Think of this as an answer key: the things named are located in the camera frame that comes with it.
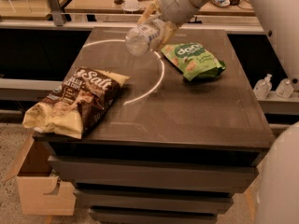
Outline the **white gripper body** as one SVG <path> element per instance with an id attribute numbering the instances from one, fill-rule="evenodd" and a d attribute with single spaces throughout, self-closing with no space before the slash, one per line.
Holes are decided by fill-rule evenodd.
<path id="1" fill-rule="evenodd" d="M 162 18 L 174 24 L 187 22 L 198 10 L 199 0 L 159 0 Z"/>

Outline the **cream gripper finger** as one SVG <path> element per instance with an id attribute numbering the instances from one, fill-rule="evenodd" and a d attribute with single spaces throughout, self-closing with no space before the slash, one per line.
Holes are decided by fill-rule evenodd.
<path id="1" fill-rule="evenodd" d="M 161 17 L 161 10 L 157 0 L 154 0 L 150 5 L 147 6 L 142 16 L 139 18 L 137 24 L 145 24 L 154 19 L 159 19 Z"/>
<path id="2" fill-rule="evenodd" d="M 154 49 L 161 50 L 179 29 L 179 26 L 171 21 L 162 21 L 160 19 L 157 19 L 155 22 L 159 28 L 159 36 Z"/>

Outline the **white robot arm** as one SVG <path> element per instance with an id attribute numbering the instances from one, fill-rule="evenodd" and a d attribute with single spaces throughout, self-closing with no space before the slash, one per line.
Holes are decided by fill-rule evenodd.
<path id="1" fill-rule="evenodd" d="M 175 32 L 210 0 L 155 0 L 139 23 L 157 12 Z M 299 77 L 299 0 L 249 0 L 288 78 Z M 255 224 L 299 224 L 299 122 L 273 143 L 263 162 Z"/>

